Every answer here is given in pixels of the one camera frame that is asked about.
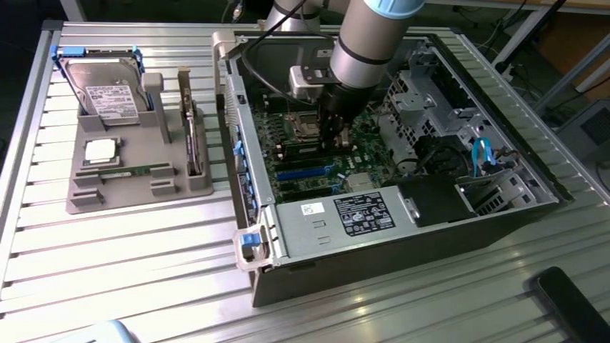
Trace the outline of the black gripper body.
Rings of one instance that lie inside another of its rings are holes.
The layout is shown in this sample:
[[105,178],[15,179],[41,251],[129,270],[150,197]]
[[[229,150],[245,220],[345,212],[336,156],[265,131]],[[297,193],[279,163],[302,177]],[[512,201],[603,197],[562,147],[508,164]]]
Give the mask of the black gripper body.
[[318,122],[322,133],[340,133],[352,126],[356,117],[365,111],[373,88],[353,88],[345,84],[325,87],[318,102]]

